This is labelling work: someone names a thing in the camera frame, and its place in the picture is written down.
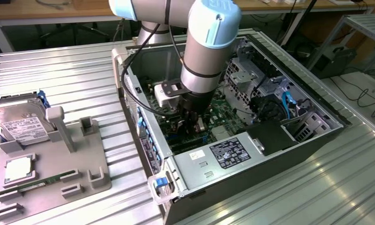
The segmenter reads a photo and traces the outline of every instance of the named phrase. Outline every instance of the black office chair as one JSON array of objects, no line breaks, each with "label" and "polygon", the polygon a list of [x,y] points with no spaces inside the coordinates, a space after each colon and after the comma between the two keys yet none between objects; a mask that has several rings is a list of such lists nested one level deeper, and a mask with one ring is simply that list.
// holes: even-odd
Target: black office chair
[{"label": "black office chair", "polygon": [[70,23],[65,26],[62,26],[62,24],[57,24],[57,29],[45,34],[43,33],[43,29],[42,29],[42,26],[41,25],[35,25],[37,27],[37,30],[38,30],[38,34],[39,34],[39,40],[41,40],[41,45],[42,45],[42,48],[46,48],[49,47],[49,38],[63,33],[65,31],[67,30],[71,30],[73,29],[73,38],[74,38],[74,45],[78,45],[78,34],[79,34],[79,30],[85,30],[93,34],[97,34],[99,36],[103,36],[105,37],[105,40],[106,42],[110,42],[111,40],[111,37],[107,33],[105,33],[103,31],[98,30],[98,23],[94,22],[93,24],[93,27],[89,27],[85,25],[86,23]]}]

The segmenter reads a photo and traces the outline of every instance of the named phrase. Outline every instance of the ribbed metal surface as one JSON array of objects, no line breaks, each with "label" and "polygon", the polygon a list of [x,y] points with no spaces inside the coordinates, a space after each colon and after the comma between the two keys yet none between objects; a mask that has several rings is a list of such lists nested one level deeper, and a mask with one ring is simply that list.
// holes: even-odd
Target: ribbed metal surface
[{"label": "ribbed metal surface", "polygon": [[375,40],[375,14],[349,15],[345,22]]},{"label": "ribbed metal surface", "polygon": [[[273,41],[261,33],[256,37],[354,125],[305,163],[179,224],[375,224],[375,133]],[[87,115],[99,120],[113,177],[111,190],[16,224],[162,224],[117,99],[113,47],[101,44],[2,56],[0,94],[43,87],[50,102],[65,107],[67,122]]]},{"label": "ribbed metal surface", "polygon": [[0,95],[42,88],[66,123],[93,116],[101,134],[113,188],[14,224],[162,224],[158,205],[117,94],[111,65],[115,45],[99,44],[3,54]]}]

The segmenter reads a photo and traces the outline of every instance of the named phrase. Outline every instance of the power supply label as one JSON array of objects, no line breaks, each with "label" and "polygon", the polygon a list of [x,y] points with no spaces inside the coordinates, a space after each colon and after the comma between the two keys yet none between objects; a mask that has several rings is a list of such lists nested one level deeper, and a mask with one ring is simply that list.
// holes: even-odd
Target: power supply label
[{"label": "power supply label", "polygon": [[252,159],[249,152],[237,137],[213,145],[210,149],[224,169],[228,169]]},{"label": "power supply label", "polygon": [[2,123],[14,139],[19,142],[30,141],[49,136],[45,126],[38,117]]}]

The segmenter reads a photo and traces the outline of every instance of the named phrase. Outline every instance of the blue clip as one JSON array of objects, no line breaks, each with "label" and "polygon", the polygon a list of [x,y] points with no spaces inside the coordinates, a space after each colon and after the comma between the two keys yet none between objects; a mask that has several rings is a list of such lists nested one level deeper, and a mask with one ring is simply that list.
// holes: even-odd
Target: blue clip
[{"label": "blue clip", "polygon": [[284,104],[284,107],[288,112],[288,118],[290,119],[290,111],[289,111],[289,107],[288,107],[286,98],[288,98],[289,102],[292,102],[293,104],[297,104],[297,101],[294,100],[293,95],[290,94],[290,91],[286,91],[282,93],[282,104]]},{"label": "blue clip", "polygon": [[142,126],[142,123],[143,123],[143,117],[139,117],[138,127],[141,127],[141,126]]},{"label": "blue clip", "polygon": [[167,177],[162,177],[162,178],[158,178],[157,179],[157,182],[155,182],[155,189],[163,187],[163,186],[167,186],[169,185],[169,179]]},{"label": "blue clip", "polygon": [[49,99],[46,98],[46,93],[43,90],[39,90],[38,96],[41,97],[42,101],[43,101],[43,105],[50,108],[50,102]]}]

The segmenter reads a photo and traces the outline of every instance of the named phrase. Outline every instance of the wire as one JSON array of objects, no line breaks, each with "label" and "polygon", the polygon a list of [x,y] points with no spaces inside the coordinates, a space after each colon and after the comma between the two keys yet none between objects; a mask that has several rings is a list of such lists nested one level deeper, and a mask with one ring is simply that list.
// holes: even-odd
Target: wire
[{"label": "wire", "polygon": [[[292,14],[293,13],[293,11],[294,11],[294,8],[296,8],[296,4],[297,4],[297,0],[296,0],[296,2],[294,2],[294,5],[293,5],[293,7],[292,7],[292,9],[290,9],[290,12],[289,12],[289,14]],[[289,32],[289,29],[292,28],[292,26],[293,26],[293,23],[294,23],[294,17],[290,19],[290,24],[289,24],[289,27],[288,27],[288,30],[286,30],[286,33],[285,33],[285,35],[282,36],[282,38],[278,40],[278,37],[280,37],[280,34],[281,34],[281,32],[282,32],[282,27],[284,26],[281,26],[281,29],[280,29],[280,32],[278,32],[278,34],[277,34],[277,38],[276,38],[276,41],[277,41],[277,43],[281,41],[281,40],[284,40],[285,39],[285,37],[286,37],[286,35],[288,35],[288,32]]]},{"label": "wire", "polygon": [[178,50],[178,46],[177,46],[177,43],[175,43],[175,38],[174,38],[173,30],[171,30],[171,25],[169,25],[169,29],[170,29],[171,41],[173,41],[173,45],[174,45],[174,48],[175,48],[175,51],[177,51],[177,54],[178,54],[178,57],[179,57],[179,61],[183,64],[183,59],[182,59],[181,52]]},{"label": "wire", "polygon": [[63,3],[47,3],[47,2],[43,2],[42,0],[35,0],[39,4],[45,5],[45,6],[50,6],[50,7],[54,7],[59,10],[63,10],[65,8],[62,6],[66,6],[66,5],[70,5],[71,2],[66,1]]},{"label": "wire", "polygon": [[238,108],[236,108],[238,111],[241,111],[241,112],[244,112],[244,113],[248,113],[248,114],[250,114],[250,115],[253,115],[254,113],[253,112],[246,112],[246,111],[244,111],[242,109],[238,109]]},{"label": "wire", "polygon": [[[358,85],[356,85],[354,83],[352,83],[352,82],[349,82],[348,80],[345,80],[341,76],[338,76],[346,83],[349,83],[350,85],[353,85],[354,87],[357,87],[360,90],[362,90],[362,93],[360,94],[360,96],[358,96],[358,98],[350,98],[349,96],[348,96],[348,94],[344,92],[344,90],[341,89],[341,87],[338,86],[338,84],[336,83],[336,81],[334,81],[334,79],[333,78],[330,78],[330,80],[333,81],[333,83],[336,84],[336,86],[338,87],[338,89],[341,90],[341,92],[344,93],[344,95],[346,96],[346,98],[349,99],[349,100],[352,100],[352,101],[357,101],[357,105],[360,106],[360,107],[369,107],[369,106],[372,106],[372,105],[375,105],[375,102],[374,103],[370,103],[369,105],[361,105],[360,104],[360,100],[361,100],[361,98],[362,97],[365,97],[366,95],[369,95],[368,94],[368,92],[369,92],[369,89],[362,89]],[[373,118],[375,118],[375,110],[373,111],[373,113],[372,113],[372,117]]]},{"label": "wire", "polygon": [[161,116],[174,116],[175,114],[178,114],[178,112],[175,112],[175,113],[173,113],[173,114],[165,113],[165,112],[161,112],[161,111],[157,111],[157,110],[151,109],[150,106],[145,105],[143,102],[141,102],[141,100],[139,100],[139,99],[137,98],[137,96],[133,94],[133,92],[131,92],[131,90],[130,90],[130,88],[129,88],[129,86],[127,86],[127,83],[126,83],[126,73],[127,73],[127,70],[129,70],[129,68],[130,68],[130,66],[131,66],[131,64],[133,64],[133,62],[134,62],[137,56],[138,56],[139,53],[142,52],[142,49],[145,48],[146,44],[149,43],[151,37],[153,37],[154,34],[157,33],[159,27],[161,27],[161,24],[157,25],[157,27],[155,27],[155,29],[153,30],[153,32],[151,32],[149,38],[145,40],[142,46],[141,46],[139,49],[137,50],[137,53],[135,53],[133,56],[129,56],[129,58],[127,58],[127,60],[126,60],[126,61],[127,61],[127,64],[125,65],[125,69],[123,69],[123,72],[122,72],[122,74],[121,74],[121,83],[122,83],[122,85],[123,85],[123,87],[125,87],[125,90],[126,90],[127,94],[129,94],[130,97],[133,98],[133,100],[134,100],[134,101],[137,102],[137,104],[141,105],[147,111],[150,111],[151,113],[158,114],[158,115],[161,115]]},{"label": "wire", "polygon": [[260,17],[260,18],[266,18],[268,15],[269,15],[269,14],[266,14],[265,16],[260,16],[260,15],[254,15],[254,16],[257,16],[257,17]]},{"label": "wire", "polygon": [[117,37],[118,37],[118,34],[119,34],[119,29],[121,29],[121,26],[122,26],[122,36],[121,36],[121,40],[123,41],[123,36],[125,36],[125,24],[123,24],[123,22],[125,22],[125,18],[122,18],[122,20],[119,21],[119,24],[118,24],[118,29],[117,29],[117,31],[115,31],[115,34],[114,34],[114,37],[113,37],[113,42],[115,42],[115,39],[117,39]]},{"label": "wire", "polygon": [[268,79],[268,75],[265,75],[264,79],[261,80],[261,83],[258,83],[257,87],[253,89],[253,91],[250,93],[250,99],[253,98],[253,94],[256,93],[258,88],[262,86],[262,84],[265,83],[266,79]]},{"label": "wire", "polygon": [[274,18],[273,20],[269,20],[269,21],[262,21],[260,19],[257,19],[254,16],[256,15],[250,15],[252,18],[254,18],[257,21],[260,21],[261,23],[264,23],[266,26],[269,25],[270,22],[274,22],[276,20],[278,20],[281,18],[281,16],[278,16],[277,18]]},{"label": "wire", "polygon": [[366,3],[366,1],[364,0],[362,1],[364,3],[365,3],[365,5],[366,5],[366,11],[369,11],[369,4]]}]

